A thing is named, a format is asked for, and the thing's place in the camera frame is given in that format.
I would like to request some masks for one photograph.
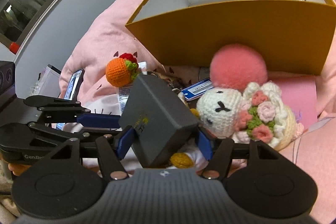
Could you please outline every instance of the red object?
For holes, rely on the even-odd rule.
[[[133,56],[133,54],[124,53],[121,56],[119,56],[119,58],[127,59],[132,63],[137,63],[137,59]]]
[[[12,42],[11,45],[9,46],[9,50],[16,54],[19,50],[20,46],[18,44],[16,44],[15,42]]]
[[[250,47],[231,44],[215,53],[210,65],[210,79],[215,87],[243,92],[250,82],[265,84],[268,73],[261,54]]]

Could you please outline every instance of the silver screw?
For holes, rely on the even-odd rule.
[[[215,171],[215,170],[208,170],[205,171],[203,174],[203,177],[205,177],[206,179],[218,179],[219,178],[219,172]]]
[[[127,174],[123,171],[114,171],[110,174],[110,176],[114,180],[122,180],[127,178]]]

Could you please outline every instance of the pink paper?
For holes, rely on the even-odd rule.
[[[305,129],[317,122],[314,76],[273,79],[282,90],[283,103],[289,106]]]

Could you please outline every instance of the yellow cardboard box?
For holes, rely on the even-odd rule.
[[[271,71],[312,75],[335,26],[333,0],[144,0],[126,24],[163,65],[209,66],[237,42],[260,52]]]

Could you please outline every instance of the dark gray box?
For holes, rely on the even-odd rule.
[[[199,120],[167,84],[153,75],[139,75],[119,120],[131,125],[137,136],[132,145],[144,168],[157,168],[181,148]]]

